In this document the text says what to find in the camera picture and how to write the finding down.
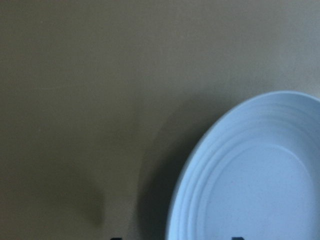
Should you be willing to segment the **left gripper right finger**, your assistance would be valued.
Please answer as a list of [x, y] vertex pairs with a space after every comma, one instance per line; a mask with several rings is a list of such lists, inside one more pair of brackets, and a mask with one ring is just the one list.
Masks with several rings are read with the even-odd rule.
[[231, 240], [244, 240], [244, 238], [242, 236], [234, 236]]

